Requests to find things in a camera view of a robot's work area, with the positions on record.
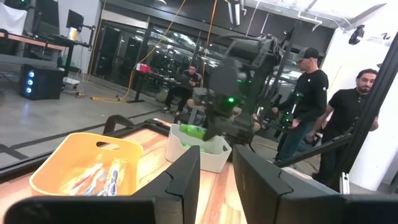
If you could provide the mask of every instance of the man in black shirt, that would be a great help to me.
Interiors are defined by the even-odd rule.
[[[326,110],[326,90],[329,88],[328,77],[318,68],[319,52],[314,48],[306,48],[299,53],[298,64],[304,73],[298,78],[294,93],[301,93],[303,97],[295,107],[292,126],[281,137],[278,145],[276,161],[283,161],[292,157],[305,135],[313,128],[315,120]],[[279,111],[294,105],[294,94],[272,109]]]
[[[309,141],[313,140],[317,131],[321,129],[321,125],[332,112],[333,114],[323,130],[322,144],[344,134],[354,125],[356,118],[360,116],[361,110],[368,100],[368,93],[376,76],[376,70],[365,69],[356,77],[356,88],[337,91],[329,101],[325,114],[317,119],[312,131],[307,135],[307,139]],[[370,131],[374,131],[378,127],[377,117],[375,117]],[[319,173],[313,175],[315,180],[323,184],[329,183],[337,164],[341,160],[343,148],[321,154]]]
[[[178,104],[178,111],[176,112],[176,115],[179,115],[184,106],[187,104],[187,101],[189,100],[189,98],[191,98],[192,96],[192,90],[191,88],[199,86],[200,85],[200,75],[196,73],[197,68],[195,65],[191,65],[189,66],[188,70],[185,70],[182,72],[182,75],[186,75],[187,77],[189,77],[189,88],[184,88],[181,86],[176,86],[174,88],[172,88],[169,91],[169,94],[167,94],[167,98],[165,101],[166,106],[163,108],[163,110],[166,113],[170,112],[170,108],[171,108],[171,102],[173,100],[173,97],[175,95],[178,95],[179,97],[181,97],[181,101]]]

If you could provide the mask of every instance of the desktop computer tower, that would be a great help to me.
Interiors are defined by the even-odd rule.
[[[19,93],[30,100],[59,100],[63,71],[57,68],[23,65],[19,78]]]

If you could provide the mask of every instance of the black cap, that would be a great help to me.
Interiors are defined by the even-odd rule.
[[[299,63],[301,60],[306,58],[319,58],[319,51],[313,47],[304,48],[298,53],[296,62]]]

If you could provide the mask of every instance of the concrete floor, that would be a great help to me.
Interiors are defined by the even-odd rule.
[[[126,92],[124,87],[93,78],[89,83],[84,83],[85,93],[88,96],[100,96],[114,98],[113,95],[123,96]],[[133,99],[135,93],[132,91],[125,100]],[[106,103],[93,101],[89,97],[78,99],[66,93],[61,94],[60,100],[30,101],[19,96],[10,84],[0,78],[0,144],[8,147],[33,141],[56,134],[61,134],[77,129],[104,123],[106,119],[114,114],[124,116],[139,116],[140,114],[160,110],[162,104],[153,98],[141,95],[143,103]],[[174,117],[160,111],[144,116],[133,118],[134,123],[140,123],[150,118],[159,118],[172,123]],[[103,127],[93,128],[86,132],[101,134]],[[65,137],[45,141],[16,151],[25,157],[37,156],[39,154],[54,150]],[[277,143],[269,139],[256,136],[252,144],[254,150],[264,159],[273,161],[276,155]],[[18,158],[0,151],[0,167],[17,162]],[[299,162],[294,168],[304,174],[311,175],[319,169],[319,158],[313,157]],[[353,193],[374,194],[355,185],[351,186]]]

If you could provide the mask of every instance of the white plastic bin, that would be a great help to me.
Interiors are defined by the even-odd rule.
[[[200,169],[215,173],[221,172],[232,151],[231,146],[220,136],[215,136],[212,140],[205,142],[181,132],[179,124],[172,124],[166,151],[168,161],[176,161],[189,150],[183,147],[183,143],[204,148],[206,152],[200,153]]]

